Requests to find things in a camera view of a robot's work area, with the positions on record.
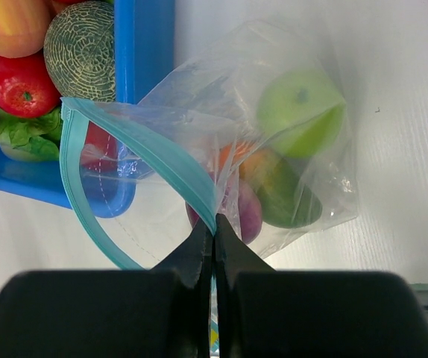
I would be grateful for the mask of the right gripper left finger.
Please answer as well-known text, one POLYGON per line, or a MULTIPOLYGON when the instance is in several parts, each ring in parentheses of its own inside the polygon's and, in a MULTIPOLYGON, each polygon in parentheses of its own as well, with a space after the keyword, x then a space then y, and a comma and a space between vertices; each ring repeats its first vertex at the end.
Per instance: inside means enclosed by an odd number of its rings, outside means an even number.
POLYGON ((0 357, 208 357, 213 236, 150 270, 27 271, 0 292, 0 357))

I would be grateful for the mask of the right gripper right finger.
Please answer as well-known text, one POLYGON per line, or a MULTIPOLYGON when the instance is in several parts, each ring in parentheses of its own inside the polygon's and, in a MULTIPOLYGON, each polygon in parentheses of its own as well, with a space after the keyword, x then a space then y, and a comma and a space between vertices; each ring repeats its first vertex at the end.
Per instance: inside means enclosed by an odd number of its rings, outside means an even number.
POLYGON ((386 271, 277 271, 218 215, 213 239, 222 357, 428 357, 428 323, 386 271))

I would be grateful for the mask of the purple onion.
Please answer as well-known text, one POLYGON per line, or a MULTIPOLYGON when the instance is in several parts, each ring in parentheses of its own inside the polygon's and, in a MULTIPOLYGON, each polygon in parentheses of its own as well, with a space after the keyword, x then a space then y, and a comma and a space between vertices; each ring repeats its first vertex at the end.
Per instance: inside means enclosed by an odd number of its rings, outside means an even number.
POLYGON ((252 243, 262 230, 262 208, 258 197, 241 179, 229 179, 219 212, 230 221, 246 244, 252 243))

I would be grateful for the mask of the clear zip top bag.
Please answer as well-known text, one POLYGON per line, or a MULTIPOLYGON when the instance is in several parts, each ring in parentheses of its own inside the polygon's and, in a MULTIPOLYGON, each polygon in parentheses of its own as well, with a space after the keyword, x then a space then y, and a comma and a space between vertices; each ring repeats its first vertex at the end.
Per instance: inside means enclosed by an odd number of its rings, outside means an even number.
MULTIPOLYGON (((240 164, 263 148, 279 154, 257 121, 259 97, 275 78, 299 69, 323 71, 343 96, 329 37, 285 22, 254 20, 178 66, 138 104, 63 98, 63 185, 80 223, 105 257, 120 269, 151 268, 197 223, 215 233, 227 182, 241 179, 240 164), (141 160, 149 168, 135 179, 129 208, 112 218, 94 215, 81 180, 86 168, 80 156, 90 122, 116 139, 117 168, 123 160, 141 160)), ((304 234, 347 222, 358 210, 347 103, 333 144, 311 157, 279 155, 319 198, 323 211, 319 220, 300 228, 262 220, 259 236, 247 245, 260 257, 304 234)))

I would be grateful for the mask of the green apple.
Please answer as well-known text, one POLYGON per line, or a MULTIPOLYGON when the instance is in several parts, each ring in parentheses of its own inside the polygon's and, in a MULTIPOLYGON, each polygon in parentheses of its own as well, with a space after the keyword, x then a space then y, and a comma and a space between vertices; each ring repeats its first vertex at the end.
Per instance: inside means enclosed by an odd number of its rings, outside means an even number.
POLYGON ((292 158, 314 156, 333 144, 345 112, 342 94, 318 69, 281 74, 257 102, 257 121, 272 148, 292 158))

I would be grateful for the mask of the orange peach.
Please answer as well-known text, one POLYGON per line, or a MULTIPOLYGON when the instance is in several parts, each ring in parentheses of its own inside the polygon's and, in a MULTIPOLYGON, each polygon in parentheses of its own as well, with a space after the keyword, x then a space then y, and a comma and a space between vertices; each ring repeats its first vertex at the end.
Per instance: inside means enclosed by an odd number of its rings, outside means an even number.
POLYGON ((48 1, 0 1, 0 56, 18 58, 40 51, 53 15, 48 1))

